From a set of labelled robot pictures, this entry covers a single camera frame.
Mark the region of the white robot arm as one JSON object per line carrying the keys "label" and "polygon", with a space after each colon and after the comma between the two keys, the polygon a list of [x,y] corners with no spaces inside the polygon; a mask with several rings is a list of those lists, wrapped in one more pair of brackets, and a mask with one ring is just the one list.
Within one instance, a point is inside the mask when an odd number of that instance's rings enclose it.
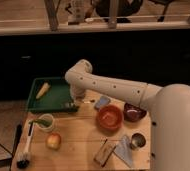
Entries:
{"label": "white robot arm", "polygon": [[94,75],[92,65],[79,60],[65,73],[71,97],[87,89],[137,106],[150,113],[150,171],[190,171],[190,86],[150,83]]}

